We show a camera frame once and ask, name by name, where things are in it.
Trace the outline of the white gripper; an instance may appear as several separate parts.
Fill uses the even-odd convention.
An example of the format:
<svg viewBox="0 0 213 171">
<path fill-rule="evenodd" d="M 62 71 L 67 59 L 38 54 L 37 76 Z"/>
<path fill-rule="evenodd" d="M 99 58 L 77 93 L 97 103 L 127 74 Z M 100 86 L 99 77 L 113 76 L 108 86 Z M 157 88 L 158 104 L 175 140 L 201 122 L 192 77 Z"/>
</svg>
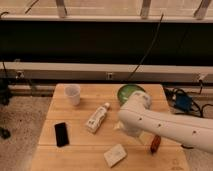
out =
<svg viewBox="0 0 213 171">
<path fill-rule="evenodd" d="M 143 133 L 143 131 L 141 129 L 123 124 L 121 121 L 118 121 L 115 124 L 114 129 L 117 130 L 117 131 L 122 131 L 126 135 L 134 137 L 134 138 L 140 138 L 142 136 L 142 133 Z"/>
</svg>

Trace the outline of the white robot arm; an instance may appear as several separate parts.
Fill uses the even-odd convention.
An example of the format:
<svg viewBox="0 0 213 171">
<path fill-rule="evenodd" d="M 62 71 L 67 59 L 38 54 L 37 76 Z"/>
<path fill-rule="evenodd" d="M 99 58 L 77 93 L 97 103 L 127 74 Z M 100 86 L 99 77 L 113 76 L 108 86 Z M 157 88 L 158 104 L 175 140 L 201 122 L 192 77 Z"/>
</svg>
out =
<svg viewBox="0 0 213 171">
<path fill-rule="evenodd" d="M 134 91 L 120 107 L 118 118 L 127 135 L 147 131 L 213 153 L 213 119 L 156 112 L 151 103 L 149 94 Z"/>
</svg>

